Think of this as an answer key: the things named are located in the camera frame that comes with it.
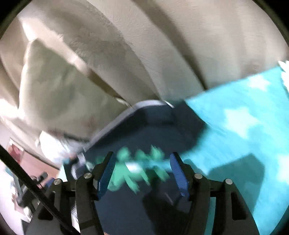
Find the striped navy white pants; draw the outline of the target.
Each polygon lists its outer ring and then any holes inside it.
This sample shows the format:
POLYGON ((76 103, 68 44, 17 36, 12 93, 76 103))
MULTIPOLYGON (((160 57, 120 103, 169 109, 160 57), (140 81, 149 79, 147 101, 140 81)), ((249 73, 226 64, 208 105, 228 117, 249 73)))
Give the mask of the striped navy white pants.
POLYGON ((107 234, 172 234, 186 215, 169 163, 196 146, 206 123, 186 103, 147 100, 127 109, 64 165, 69 180, 92 171, 108 152, 116 164, 106 194, 94 206, 107 234))

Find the white plush toy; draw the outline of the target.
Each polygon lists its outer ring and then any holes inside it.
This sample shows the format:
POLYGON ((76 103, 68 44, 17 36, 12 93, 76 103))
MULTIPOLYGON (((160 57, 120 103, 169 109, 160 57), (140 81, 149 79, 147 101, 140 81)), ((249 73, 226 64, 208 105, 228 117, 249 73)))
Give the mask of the white plush toy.
POLYGON ((55 164, 61 164, 79 149, 79 142, 64 137, 56 138, 44 131, 40 133, 39 144, 43 155, 55 164))

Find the teal star cartoon blanket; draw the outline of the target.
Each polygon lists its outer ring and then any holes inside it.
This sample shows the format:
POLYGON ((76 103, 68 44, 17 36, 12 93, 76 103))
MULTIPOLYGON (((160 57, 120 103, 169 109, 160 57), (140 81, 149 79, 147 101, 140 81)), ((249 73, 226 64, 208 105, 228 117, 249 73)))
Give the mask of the teal star cartoon blanket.
POLYGON ((288 90, 283 76, 276 67, 186 101, 206 128, 182 160, 209 179, 232 179, 260 234, 270 234, 288 208, 288 90))

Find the cream floral pillow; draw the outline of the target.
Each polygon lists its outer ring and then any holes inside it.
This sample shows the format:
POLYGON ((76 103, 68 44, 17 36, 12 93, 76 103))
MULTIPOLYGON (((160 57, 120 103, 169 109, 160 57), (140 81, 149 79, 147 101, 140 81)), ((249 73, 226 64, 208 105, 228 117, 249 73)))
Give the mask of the cream floral pillow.
POLYGON ((85 140, 127 109, 39 40, 25 52, 19 101, 29 126, 85 140))

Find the beige curtain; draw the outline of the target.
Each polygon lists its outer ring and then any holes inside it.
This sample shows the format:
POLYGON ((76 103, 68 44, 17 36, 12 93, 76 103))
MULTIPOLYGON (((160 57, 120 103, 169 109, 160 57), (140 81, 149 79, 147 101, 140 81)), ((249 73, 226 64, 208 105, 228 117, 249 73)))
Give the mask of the beige curtain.
POLYGON ((277 67, 288 46, 253 1, 29 1, 1 39, 1 119, 19 116, 28 44, 41 41, 119 102, 172 104, 277 67))

